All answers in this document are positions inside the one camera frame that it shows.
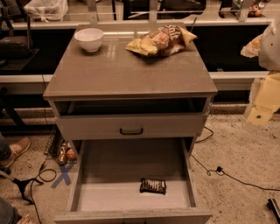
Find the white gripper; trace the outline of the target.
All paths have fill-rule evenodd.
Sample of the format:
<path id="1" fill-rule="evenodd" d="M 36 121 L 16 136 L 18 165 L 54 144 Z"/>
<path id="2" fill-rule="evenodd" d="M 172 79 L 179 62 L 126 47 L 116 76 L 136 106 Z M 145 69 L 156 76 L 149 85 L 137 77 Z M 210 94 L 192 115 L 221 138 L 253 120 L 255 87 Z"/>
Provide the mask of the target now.
<path id="1" fill-rule="evenodd" d="M 261 81 L 254 104 L 247 117 L 247 122 L 263 126 L 280 109 L 280 73 L 269 74 Z"/>

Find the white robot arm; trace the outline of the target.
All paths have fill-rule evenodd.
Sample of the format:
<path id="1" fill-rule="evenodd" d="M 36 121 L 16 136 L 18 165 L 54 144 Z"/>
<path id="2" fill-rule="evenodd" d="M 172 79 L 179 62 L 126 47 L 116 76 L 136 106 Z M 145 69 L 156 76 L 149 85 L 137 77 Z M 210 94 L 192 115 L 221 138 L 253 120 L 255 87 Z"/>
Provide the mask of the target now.
<path id="1" fill-rule="evenodd" d="M 255 80 L 250 92 L 246 121 L 263 126 L 280 109 L 280 19 L 274 19 L 263 34 L 241 49 L 241 55 L 258 57 L 259 65 L 269 71 L 263 80 Z"/>

